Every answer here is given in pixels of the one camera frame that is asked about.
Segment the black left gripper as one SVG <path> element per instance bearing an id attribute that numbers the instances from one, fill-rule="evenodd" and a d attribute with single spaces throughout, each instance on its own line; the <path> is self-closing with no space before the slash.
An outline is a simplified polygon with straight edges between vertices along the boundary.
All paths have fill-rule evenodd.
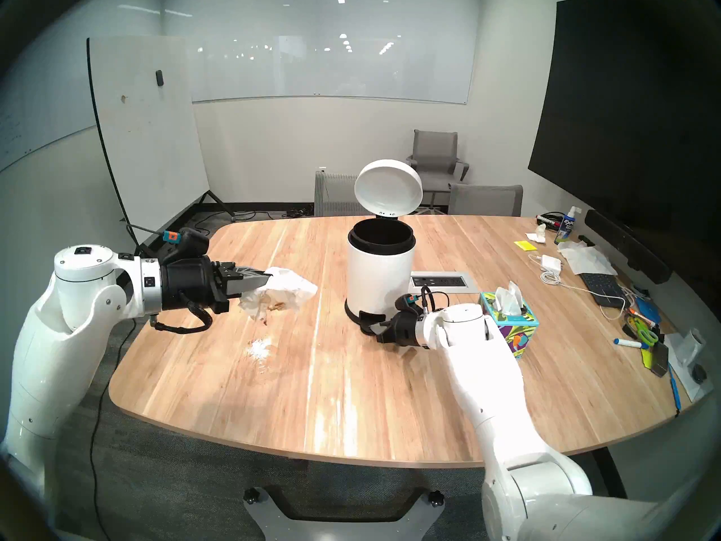
<path id="1" fill-rule="evenodd" d="M 230 299 L 265 286 L 271 277 L 255 268 L 211 261 L 207 256 L 161 265 L 160 272 L 163 311 L 185 309 L 193 302 L 215 314 L 228 312 Z"/>

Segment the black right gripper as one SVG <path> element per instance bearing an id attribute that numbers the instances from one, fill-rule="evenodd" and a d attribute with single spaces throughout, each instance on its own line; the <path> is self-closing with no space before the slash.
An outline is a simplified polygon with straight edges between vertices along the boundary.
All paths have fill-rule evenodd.
<path id="1" fill-rule="evenodd" d="M 398 312 L 390 320 L 370 325 L 370 334 L 382 344 L 398 346 L 420 346 L 417 338 L 417 324 L 420 316 L 415 312 Z"/>

